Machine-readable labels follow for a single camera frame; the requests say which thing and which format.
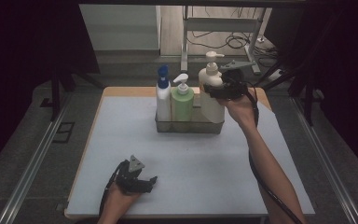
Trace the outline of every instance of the human arm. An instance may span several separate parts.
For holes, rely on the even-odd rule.
[[[218,100],[218,102],[227,108],[230,116],[240,125],[246,137],[255,169],[261,179],[264,180],[266,185],[286,204],[302,223],[306,223],[295,189],[256,128],[255,114],[250,100],[246,96],[243,96],[233,101]],[[260,186],[259,188],[268,210],[270,222],[272,224],[294,223],[280,206],[269,197],[267,192]]]
[[[131,205],[141,196],[141,193],[132,195],[124,194],[114,182],[109,188],[109,195],[104,204],[103,213],[98,220],[98,224],[116,224],[129,210]]]

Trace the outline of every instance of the blue bottle cap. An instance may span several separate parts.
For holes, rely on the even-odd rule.
[[[168,65],[164,64],[158,69],[158,87],[161,89],[168,88],[170,81],[168,80]]]

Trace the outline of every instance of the white tabletop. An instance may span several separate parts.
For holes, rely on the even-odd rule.
[[[258,104],[258,129],[295,187],[304,214],[314,214],[275,115]],[[130,155],[157,175],[128,217],[253,217],[267,214],[238,124],[226,112],[220,134],[157,133],[154,97],[104,97],[79,166],[68,217],[98,216],[103,189]]]

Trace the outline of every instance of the pump bottle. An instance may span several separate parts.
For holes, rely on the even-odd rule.
[[[157,121],[171,121],[171,83],[168,80],[168,65],[158,69]]]
[[[204,84],[213,87],[221,87],[223,85],[222,74],[218,71],[217,64],[215,63],[216,57],[224,57],[224,55],[217,54],[214,51],[207,52],[206,58],[208,64],[199,72],[200,104],[201,113],[206,119],[212,123],[221,123],[225,120],[225,108],[216,99],[206,93],[204,89]]]
[[[186,85],[187,74],[179,75],[173,82],[182,82],[171,92],[172,120],[190,121],[193,113],[194,91]]]

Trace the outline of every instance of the green bottle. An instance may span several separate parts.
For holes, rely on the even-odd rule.
[[[186,85],[187,74],[179,75],[173,82],[182,82],[171,90],[172,120],[190,121],[193,113],[194,91]]]

